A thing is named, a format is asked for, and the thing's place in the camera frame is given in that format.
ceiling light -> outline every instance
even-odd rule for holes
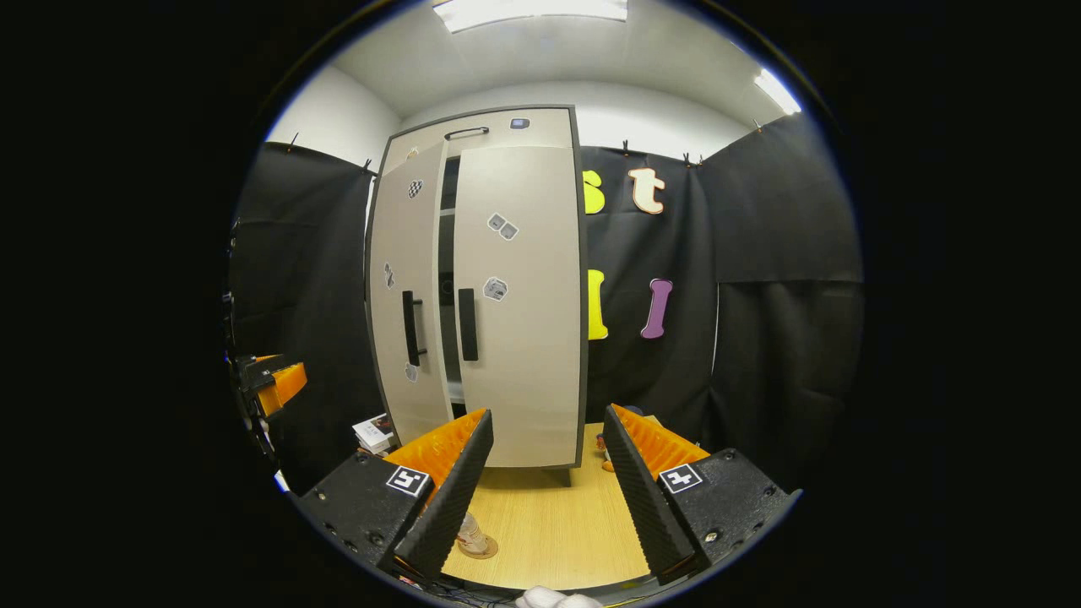
[[[785,114],[791,115],[800,111],[800,105],[788,94],[785,85],[768,70],[762,69],[762,74],[755,77],[755,84],[765,91],[765,94],[770,95],[770,98],[776,102],[780,109],[785,110]]]
[[[627,21],[627,0],[450,0],[435,10],[451,34],[486,23],[546,15]]]

black fabric backdrop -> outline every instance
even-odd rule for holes
[[[735,447],[791,488],[825,448],[863,323],[851,201],[811,119],[771,122],[703,161],[583,147],[605,206],[587,216],[609,338],[589,343],[587,422],[633,405],[708,451]],[[666,183],[660,214],[627,171]],[[672,281],[665,334],[644,340],[649,282]]]
[[[270,439],[303,493],[356,450],[350,426],[383,411],[364,320],[364,210],[373,174],[267,143],[238,207],[229,261],[237,355],[288,353],[308,383]]]
[[[664,210],[631,200],[632,169],[650,167],[665,188]],[[586,422],[611,402],[636,406],[692,441],[703,435],[713,354],[716,287],[709,209],[694,168],[672,158],[583,146],[583,171],[601,176],[604,208],[586,216],[587,266],[604,273],[601,314],[608,338],[589,342]],[[665,334],[645,340],[655,278],[672,282]]]
[[[791,489],[825,449],[855,373],[863,268],[852,203],[811,118],[783,117],[706,159],[719,283],[710,451]]]
[[[383,411],[363,315],[372,174],[267,144],[245,187],[230,263],[239,354],[288,352],[308,386],[271,427],[291,485],[309,488]],[[708,451],[735,447],[784,487],[824,449],[858,354],[862,268],[851,203],[810,119],[766,124],[699,164],[583,146],[604,208],[586,216],[609,335],[589,342],[587,422],[641,408]],[[662,213],[639,210],[653,168]],[[640,335],[650,281],[672,281],[665,334]]]

cabinet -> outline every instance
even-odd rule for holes
[[[402,442],[492,411],[489,466],[578,466],[587,304],[574,108],[392,135],[365,242],[377,376]]]

wooden table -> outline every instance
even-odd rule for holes
[[[454,546],[443,572],[512,589],[569,590],[617,583],[649,573],[614,473],[601,468],[602,423],[585,425],[582,467],[566,471],[485,468],[469,504],[499,552],[466,557]]]

cabinet door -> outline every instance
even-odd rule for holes
[[[436,287],[444,157],[445,146],[436,145],[384,174],[371,212],[370,327],[384,401],[402,445],[453,420]],[[403,310],[406,291],[419,301],[411,310]],[[426,349],[416,366],[409,360],[408,328],[417,349]]]
[[[561,466],[578,458],[586,339],[578,182],[572,147],[462,151],[458,354],[466,408],[492,410],[489,466]],[[496,229],[501,220],[490,224],[495,214],[512,236]],[[463,289],[472,289],[472,315]]]

